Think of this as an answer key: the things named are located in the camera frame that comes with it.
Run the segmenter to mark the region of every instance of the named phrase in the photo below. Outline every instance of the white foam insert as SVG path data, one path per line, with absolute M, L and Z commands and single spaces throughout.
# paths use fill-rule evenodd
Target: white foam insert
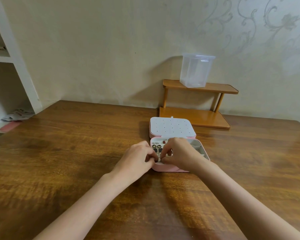
M 196 136 L 190 121 L 177 118 L 152 117 L 150 131 L 155 136 L 167 138 Z

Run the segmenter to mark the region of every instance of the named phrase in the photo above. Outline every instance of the floral wall pattern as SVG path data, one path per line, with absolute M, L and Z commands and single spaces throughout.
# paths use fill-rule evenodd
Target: floral wall pattern
M 215 55 L 225 114 L 300 121 L 300 0 L 2 0 L 45 106 L 59 99 L 156 108 L 183 52 Z M 172 91 L 168 106 L 210 109 Z

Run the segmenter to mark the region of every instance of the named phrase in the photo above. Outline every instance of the wooden rack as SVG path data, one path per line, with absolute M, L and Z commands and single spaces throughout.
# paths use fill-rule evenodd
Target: wooden rack
M 187 119 L 193 126 L 230 129 L 229 123 L 218 111 L 225 93 L 238 94 L 239 91 L 228 84 L 207 83 L 204 88 L 187 88 L 178 80 L 163 80 L 164 97 L 163 107 L 160 107 L 160 117 L 175 117 Z M 220 93 L 218 103 L 214 111 L 197 110 L 185 108 L 171 108 L 166 107 L 168 98 L 168 89 L 183 89 L 197 92 L 215 92 Z

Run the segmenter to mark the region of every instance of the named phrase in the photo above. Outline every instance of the right hand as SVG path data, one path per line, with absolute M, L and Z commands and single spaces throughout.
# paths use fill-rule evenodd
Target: right hand
M 185 138 L 174 137 L 168 140 L 161 152 L 161 161 L 178 168 L 194 172 L 204 161 L 204 157 Z

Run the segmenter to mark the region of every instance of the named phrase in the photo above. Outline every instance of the table surface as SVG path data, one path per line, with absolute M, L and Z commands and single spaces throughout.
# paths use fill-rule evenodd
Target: table surface
M 217 93 L 228 93 L 228 94 L 238 94 L 239 91 L 229 84 L 221 83 L 206 83 L 203 88 L 187 88 L 179 80 L 163 80 L 163 86 L 165 88 L 171 89 L 185 89 L 197 92 L 217 92 Z
M 157 109 L 59 101 L 0 137 L 0 239 L 32 239 L 149 141 Z M 210 159 L 300 230 L 300 123 L 225 115 L 230 130 L 195 127 Z M 152 169 L 116 197 L 86 239 L 245 239 L 190 173 Z

